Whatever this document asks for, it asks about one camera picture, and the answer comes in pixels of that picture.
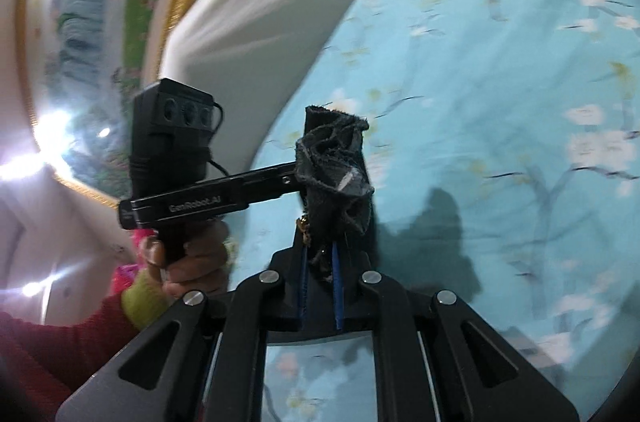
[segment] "crumpled black cloth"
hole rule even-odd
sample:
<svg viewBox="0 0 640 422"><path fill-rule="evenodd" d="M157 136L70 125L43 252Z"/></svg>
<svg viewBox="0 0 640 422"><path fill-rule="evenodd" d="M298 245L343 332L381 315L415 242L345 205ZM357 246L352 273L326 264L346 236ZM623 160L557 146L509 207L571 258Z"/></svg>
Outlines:
<svg viewBox="0 0 640 422"><path fill-rule="evenodd" d="M306 187L312 241L364 235L372 216L362 133L366 120L322 107L306 107L305 135L296 143L296 178Z"/></svg>

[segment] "gold trim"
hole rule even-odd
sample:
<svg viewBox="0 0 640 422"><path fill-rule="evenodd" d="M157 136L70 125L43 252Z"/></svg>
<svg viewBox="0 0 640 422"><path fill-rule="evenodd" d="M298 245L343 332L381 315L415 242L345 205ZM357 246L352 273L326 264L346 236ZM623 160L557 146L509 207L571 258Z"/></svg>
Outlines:
<svg viewBox="0 0 640 422"><path fill-rule="evenodd" d="M167 18L164 22L162 30L162 36L160 40L159 51L156 53L156 74L160 75L160 64L162 62L162 52L166 46L166 41L169 37L171 30L178 24L180 19L186 13L189 4L192 0L171 0L171 6ZM20 83L20 92L22 94L22 100L24 106L29 115L31 123L31 132L34 134L34 128L38 123L37 115L35 112L35 106L33 104L33 95L31 94L31 86L29 81L29 73L27 69L27 54L26 54L26 41L27 41L27 0L18 0L15 10L15 38L16 38L16 56L18 67L18 81ZM80 193L88 198L96 200L103 205L107 205L112 209L117 209L118 201L111 196L101 193L100 191L93 189L83 183L67 180L62 178L55 172L53 172L54 178L60 182L60 184L68 187L69 189Z"/></svg>

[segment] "silver screw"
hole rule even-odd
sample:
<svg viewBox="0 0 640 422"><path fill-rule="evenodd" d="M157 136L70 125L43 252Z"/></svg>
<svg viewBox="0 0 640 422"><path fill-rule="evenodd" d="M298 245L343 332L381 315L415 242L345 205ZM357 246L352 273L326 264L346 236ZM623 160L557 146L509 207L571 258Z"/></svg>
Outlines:
<svg viewBox="0 0 640 422"><path fill-rule="evenodd" d="M369 285L375 285L382 281L382 274L376 271L367 271L362 274L362 280Z"/></svg>
<svg viewBox="0 0 640 422"><path fill-rule="evenodd" d="M204 301L204 294L199 290L191 290L187 294L182 296L182 301L185 305L193 307L199 305Z"/></svg>
<svg viewBox="0 0 640 422"><path fill-rule="evenodd" d="M436 299L441 305L452 305L457 301L458 296L450 290L441 290Z"/></svg>
<svg viewBox="0 0 640 422"><path fill-rule="evenodd" d="M264 271L260 274L260 281L262 283L276 283L280 279L280 274L276 271Z"/></svg>

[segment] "waterfall painting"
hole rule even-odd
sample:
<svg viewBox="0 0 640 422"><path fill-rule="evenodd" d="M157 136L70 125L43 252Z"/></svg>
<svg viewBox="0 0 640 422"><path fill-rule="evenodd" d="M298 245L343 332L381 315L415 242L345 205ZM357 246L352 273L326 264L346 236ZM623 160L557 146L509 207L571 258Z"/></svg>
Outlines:
<svg viewBox="0 0 640 422"><path fill-rule="evenodd" d="M36 140L62 181L105 202L130 193L132 97L157 1L24 0Z"/></svg>

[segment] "blue floral bedsheet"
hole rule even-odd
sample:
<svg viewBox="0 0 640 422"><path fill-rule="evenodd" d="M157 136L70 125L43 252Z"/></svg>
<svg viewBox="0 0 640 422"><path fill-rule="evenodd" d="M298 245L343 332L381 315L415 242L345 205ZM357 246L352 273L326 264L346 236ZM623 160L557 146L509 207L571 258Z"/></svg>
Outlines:
<svg viewBox="0 0 640 422"><path fill-rule="evenodd" d="M309 104L366 117L381 271L456 291L583 420L640 341L638 6L356 0L254 163L294 160ZM286 196L229 218L235 285L299 214ZM263 420L375 420L370 348L270 348Z"/></svg>

